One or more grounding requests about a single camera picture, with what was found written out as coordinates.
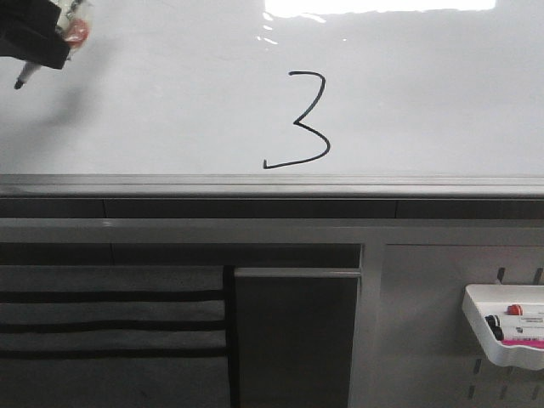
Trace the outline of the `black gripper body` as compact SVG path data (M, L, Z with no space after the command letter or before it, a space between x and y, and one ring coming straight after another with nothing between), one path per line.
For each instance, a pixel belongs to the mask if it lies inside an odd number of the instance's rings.
M60 7L49 0L1 0L1 31L22 28L51 37L59 17Z

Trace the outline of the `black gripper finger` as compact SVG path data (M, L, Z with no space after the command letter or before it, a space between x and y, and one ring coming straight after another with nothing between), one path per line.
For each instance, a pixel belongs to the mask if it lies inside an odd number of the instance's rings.
M55 32L44 36L24 25L1 24L1 56L60 70L70 52L69 45Z

